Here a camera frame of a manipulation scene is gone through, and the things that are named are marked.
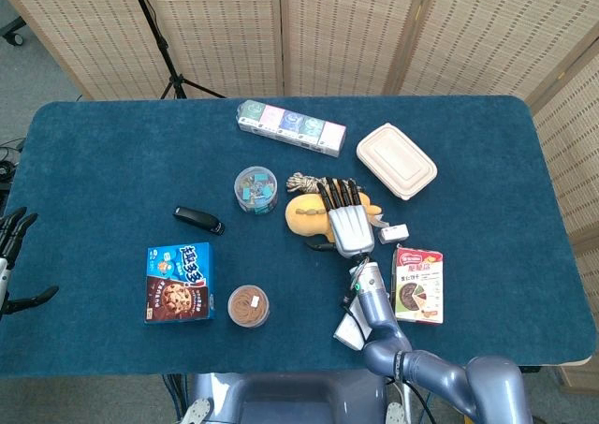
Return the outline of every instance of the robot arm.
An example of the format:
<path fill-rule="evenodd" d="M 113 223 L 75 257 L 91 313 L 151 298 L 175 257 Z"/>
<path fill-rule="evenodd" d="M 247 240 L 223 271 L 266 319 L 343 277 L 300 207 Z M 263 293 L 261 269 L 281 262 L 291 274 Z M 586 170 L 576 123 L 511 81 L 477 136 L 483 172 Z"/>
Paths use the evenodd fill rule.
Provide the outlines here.
<path fill-rule="evenodd" d="M 318 191 L 329 214 L 337 251 L 358 264 L 350 271 L 352 286 L 373 329 L 374 338 L 363 349 L 366 367 L 375 374 L 424 387 L 476 422 L 532 423 L 522 377 L 512 361 L 481 357 L 462 368 L 412 349 L 388 301 L 378 265 L 370 260 L 373 231 L 356 184 L 349 182 L 350 192 L 343 183 L 339 192 L 332 180 L 328 179 L 328 185 L 330 195 L 322 183 L 317 185 Z"/>

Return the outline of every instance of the woven room divider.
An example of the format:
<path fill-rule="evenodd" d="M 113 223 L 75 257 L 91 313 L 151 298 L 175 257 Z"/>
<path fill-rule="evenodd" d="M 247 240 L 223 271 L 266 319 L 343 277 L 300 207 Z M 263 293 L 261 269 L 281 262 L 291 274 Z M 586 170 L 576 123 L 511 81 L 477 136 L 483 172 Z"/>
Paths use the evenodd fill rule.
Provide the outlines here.
<path fill-rule="evenodd" d="M 9 1 L 87 98 L 162 93 L 168 72 L 137 0 Z M 150 2 L 178 70 L 226 96 L 526 100 L 597 318 L 599 0 Z M 599 391 L 599 363 L 571 370 L 570 387 L 593 387 L 594 373 Z"/>

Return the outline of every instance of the round plastic container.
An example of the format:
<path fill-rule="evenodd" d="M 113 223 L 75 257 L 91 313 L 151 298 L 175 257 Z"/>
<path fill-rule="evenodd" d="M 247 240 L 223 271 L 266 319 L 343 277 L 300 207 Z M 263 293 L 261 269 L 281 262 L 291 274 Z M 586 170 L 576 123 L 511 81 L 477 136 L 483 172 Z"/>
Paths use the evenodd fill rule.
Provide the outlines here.
<path fill-rule="evenodd" d="M 269 317 L 269 298 L 258 286 L 242 285 L 229 296 L 227 309 L 235 324 L 243 328 L 257 328 Z"/>
<path fill-rule="evenodd" d="M 277 204 L 277 178 L 264 167 L 249 167 L 235 179 L 235 196 L 246 212 L 262 215 Z"/>

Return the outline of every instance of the rectangular box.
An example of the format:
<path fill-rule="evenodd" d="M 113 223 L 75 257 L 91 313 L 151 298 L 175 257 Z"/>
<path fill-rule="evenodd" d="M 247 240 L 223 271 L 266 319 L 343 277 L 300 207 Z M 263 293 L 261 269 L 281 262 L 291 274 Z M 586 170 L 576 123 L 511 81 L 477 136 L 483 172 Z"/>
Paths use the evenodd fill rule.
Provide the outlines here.
<path fill-rule="evenodd" d="M 209 243 L 148 248 L 146 323 L 214 318 L 213 293 Z"/>
<path fill-rule="evenodd" d="M 325 122 L 251 99 L 237 108 L 237 123 L 242 131 L 334 157 L 339 156 L 345 141 L 345 126 L 341 124 Z"/>
<path fill-rule="evenodd" d="M 397 319 L 443 323 L 443 255 L 400 247 L 394 258 Z"/>

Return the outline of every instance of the yellow plush toy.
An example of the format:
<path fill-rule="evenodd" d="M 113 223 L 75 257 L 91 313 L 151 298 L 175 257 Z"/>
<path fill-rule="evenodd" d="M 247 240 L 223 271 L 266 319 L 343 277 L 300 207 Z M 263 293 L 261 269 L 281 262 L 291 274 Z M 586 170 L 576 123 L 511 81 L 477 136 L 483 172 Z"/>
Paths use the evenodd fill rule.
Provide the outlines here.
<path fill-rule="evenodd" d="M 369 219 L 375 220 L 376 215 L 383 212 L 380 207 L 372 206 L 370 198 L 363 193 L 359 193 L 359 198 L 366 207 Z M 291 231 L 296 234 L 303 237 L 322 234 L 328 241 L 335 242 L 325 204 L 316 193 L 307 193 L 291 199 L 285 209 L 285 220 Z"/>

